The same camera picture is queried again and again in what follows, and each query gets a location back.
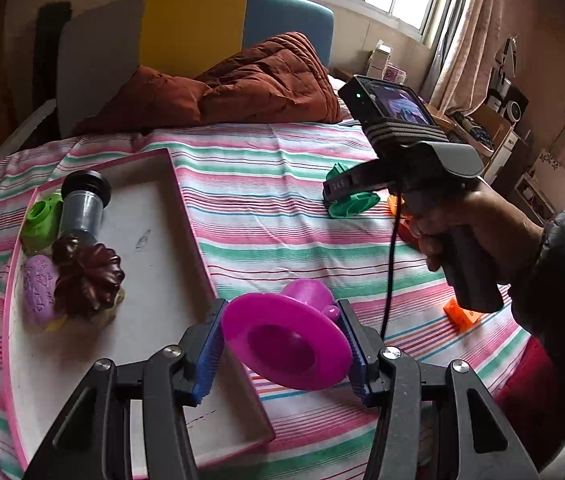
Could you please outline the red plastic block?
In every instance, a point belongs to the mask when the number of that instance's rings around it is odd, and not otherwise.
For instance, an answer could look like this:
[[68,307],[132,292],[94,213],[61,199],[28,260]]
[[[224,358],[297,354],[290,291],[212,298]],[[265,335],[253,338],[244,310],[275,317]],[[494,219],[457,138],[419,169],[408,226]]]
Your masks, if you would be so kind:
[[407,222],[401,220],[397,226],[397,237],[407,246],[417,249],[419,247],[418,238],[412,233]]

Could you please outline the white box on table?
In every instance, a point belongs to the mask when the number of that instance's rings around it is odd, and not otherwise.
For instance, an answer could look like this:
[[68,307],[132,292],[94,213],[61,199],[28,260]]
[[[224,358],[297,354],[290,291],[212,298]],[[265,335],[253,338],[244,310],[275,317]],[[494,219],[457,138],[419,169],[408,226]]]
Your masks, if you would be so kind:
[[379,40],[369,53],[366,64],[366,76],[394,84],[404,84],[407,74],[405,70],[391,63],[392,48]]

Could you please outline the orange plastic piece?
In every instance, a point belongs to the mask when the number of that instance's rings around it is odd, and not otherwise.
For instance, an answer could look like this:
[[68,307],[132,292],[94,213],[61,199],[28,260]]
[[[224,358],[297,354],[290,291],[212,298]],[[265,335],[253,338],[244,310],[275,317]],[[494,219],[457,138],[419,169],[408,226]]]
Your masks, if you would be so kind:
[[443,311],[459,333],[470,330],[482,318],[482,313],[480,312],[463,309],[455,297],[452,297],[444,304]]

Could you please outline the grey yellow blue headboard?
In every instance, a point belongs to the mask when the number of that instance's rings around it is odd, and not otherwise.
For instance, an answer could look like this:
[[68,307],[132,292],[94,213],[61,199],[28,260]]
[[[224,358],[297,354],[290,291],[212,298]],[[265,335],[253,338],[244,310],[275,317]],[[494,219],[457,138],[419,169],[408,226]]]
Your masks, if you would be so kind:
[[333,11],[307,0],[119,0],[87,10],[60,36],[60,133],[99,112],[139,65],[194,78],[283,32],[302,32],[329,62]]

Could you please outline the pink-edged white tray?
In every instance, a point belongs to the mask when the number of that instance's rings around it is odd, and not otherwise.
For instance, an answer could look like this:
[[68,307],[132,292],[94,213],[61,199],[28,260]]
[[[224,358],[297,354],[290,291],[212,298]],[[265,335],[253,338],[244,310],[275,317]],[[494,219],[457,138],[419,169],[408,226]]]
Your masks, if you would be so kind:
[[[188,326],[202,322],[215,299],[180,195],[167,148],[94,166],[112,185],[98,240],[122,260],[125,292],[115,319],[104,326],[66,321],[46,332],[24,302],[26,261],[16,241],[2,320],[2,371],[6,413],[23,469],[32,460],[62,406],[92,363],[149,358],[176,344]],[[210,393],[185,408],[199,466],[228,460],[274,439],[274,429],[249,374],[223,352]]]

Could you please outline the grey jar black lid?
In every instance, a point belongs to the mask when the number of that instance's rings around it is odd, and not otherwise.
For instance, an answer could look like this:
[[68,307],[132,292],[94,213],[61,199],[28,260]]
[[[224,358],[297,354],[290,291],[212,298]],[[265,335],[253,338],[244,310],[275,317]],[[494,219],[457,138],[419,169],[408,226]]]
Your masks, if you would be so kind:
[[111,194],[111,184],[96,170],[68,174],[61,187],[59,236],[74,235],[83,245],[96,244]]

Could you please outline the dark brown fluted mould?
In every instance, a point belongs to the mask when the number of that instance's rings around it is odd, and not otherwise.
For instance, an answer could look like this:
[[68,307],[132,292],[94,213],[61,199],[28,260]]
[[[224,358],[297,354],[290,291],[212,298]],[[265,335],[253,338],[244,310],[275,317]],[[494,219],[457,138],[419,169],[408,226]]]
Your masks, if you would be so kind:
[[115,316],[125,273],[113,249],[102,243],[82,245],[76,235],[66,234],[52,244],[51,255],[58,270],[55,307],[59,313],[103,323]]

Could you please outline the rust brown quilt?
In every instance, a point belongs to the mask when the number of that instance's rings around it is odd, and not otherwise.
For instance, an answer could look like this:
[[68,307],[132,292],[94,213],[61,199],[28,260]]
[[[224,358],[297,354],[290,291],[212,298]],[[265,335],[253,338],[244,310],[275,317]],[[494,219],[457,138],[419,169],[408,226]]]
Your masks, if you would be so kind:
[[149,132],[214,124],[337,124],[341,106],[310,39],[284,32],[236,53],[196,78],[141,65],[74,132]]

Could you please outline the pink curtain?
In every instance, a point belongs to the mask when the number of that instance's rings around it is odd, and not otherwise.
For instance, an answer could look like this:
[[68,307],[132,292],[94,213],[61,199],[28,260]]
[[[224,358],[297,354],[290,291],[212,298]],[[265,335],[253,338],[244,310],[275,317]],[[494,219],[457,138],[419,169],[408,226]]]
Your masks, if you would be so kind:
[[505,0],[468,0],[430,104],[442,113],[472,113],[488,94],[501,44]]

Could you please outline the magenta funnel cup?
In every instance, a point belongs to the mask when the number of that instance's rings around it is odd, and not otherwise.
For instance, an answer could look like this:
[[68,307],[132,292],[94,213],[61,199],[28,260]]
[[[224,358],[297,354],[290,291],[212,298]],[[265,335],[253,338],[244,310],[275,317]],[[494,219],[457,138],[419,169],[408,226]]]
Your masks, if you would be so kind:
[[281,292],[249,292],[224,309],[226,346],[255,374],[290,389],[323,390],[349,374],[353,354],[329,288],[298,278]]

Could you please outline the purple patterned oval case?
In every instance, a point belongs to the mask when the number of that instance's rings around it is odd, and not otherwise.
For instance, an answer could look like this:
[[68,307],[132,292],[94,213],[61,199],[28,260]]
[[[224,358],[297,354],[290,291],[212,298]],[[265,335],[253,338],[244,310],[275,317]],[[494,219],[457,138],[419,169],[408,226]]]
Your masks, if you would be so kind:
[[25,263],[22,278],[28,319],[41,328],[51,326],[59,318],[55,308],[56,266],[48,256],[35,255]]

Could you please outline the green plastic stand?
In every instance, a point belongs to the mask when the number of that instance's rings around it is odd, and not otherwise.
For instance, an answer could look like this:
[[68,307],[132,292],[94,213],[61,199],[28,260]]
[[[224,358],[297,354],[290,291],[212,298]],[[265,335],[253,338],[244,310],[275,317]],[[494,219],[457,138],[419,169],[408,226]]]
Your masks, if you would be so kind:
[[[335,177],[346,174],[350,167],[345,166],[343,162],[336,162],[327,174],[326,182]],[[338,198],[330,198],[328,196],[327,183],[323,184],[323,204],[333,219],[344,219],[363,214],[363,212],[375,207],[380,202],[380,196],[375,192],[357,192],[348,196]]]

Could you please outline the striped bed sheet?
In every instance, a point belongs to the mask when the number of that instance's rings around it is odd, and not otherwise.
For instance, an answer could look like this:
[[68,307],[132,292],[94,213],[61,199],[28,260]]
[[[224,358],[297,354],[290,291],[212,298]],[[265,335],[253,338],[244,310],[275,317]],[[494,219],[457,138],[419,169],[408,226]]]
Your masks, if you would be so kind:
[[327,172],[374,153],[360,130],[325,125],[229,125],[160,130],[141,136],[82,136],[0,162],[0,478],[22,470],[2,394],[2,312],[12,248],[32,192],[74,170],[167,148],[213,284],[223,298],[318,278],[348,299],[362,323],[384,328],[410,356],[467,361],[493,393],[514,374],[527,333],[502,310],[457,333],[444,304],[443,275],[392,242],[385,205],[331,219],[322,203]]

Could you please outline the green plug-in device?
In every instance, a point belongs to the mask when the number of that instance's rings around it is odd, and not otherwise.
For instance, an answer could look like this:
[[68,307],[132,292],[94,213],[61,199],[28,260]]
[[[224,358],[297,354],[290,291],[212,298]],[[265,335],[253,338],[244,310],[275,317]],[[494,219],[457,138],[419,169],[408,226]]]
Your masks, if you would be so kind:
[[38,200],[28,210],[20,233],[23,250],[37,254],[49,248],[58,237],[63,200],[55,192]]

